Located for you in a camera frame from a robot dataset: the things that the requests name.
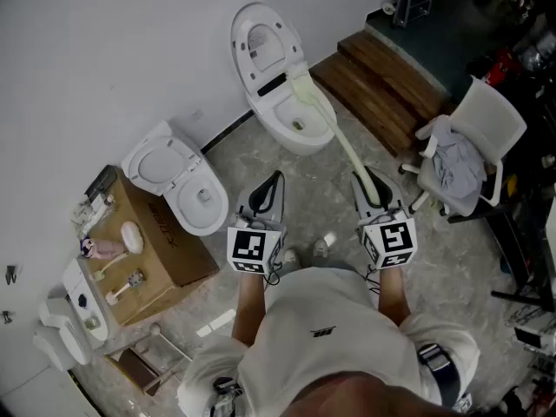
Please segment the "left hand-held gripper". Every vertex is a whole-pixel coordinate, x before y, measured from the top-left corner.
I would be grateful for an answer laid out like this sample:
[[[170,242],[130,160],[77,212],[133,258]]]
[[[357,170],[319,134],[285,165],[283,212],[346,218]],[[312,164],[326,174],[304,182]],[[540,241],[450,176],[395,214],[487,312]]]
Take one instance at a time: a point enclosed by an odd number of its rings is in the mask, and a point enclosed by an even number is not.
[[[285,177],[275,170],[252,181],[238,196],[237,213],[227,232],[227,261],[234,271],[272,275],[281,268],[286,228],[282,222]]]

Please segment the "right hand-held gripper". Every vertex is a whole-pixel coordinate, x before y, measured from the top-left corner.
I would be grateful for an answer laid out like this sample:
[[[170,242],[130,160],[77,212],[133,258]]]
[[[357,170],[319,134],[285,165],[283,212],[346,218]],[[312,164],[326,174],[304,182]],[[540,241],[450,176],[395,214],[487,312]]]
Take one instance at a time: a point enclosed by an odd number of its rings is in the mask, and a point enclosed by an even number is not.
[[[379,196],[378,202],[367,197],[357,174],[350,176],[350,182],[355,209],[361,219],[357,231],[370,257],[370,267],[383,270],[406,265],[418,250],[414,218],[406,207],[400,207],[402,193],[395,180],[372,167],[367,167],[367,172]],[[389,210],[378,214],[378,208]]]

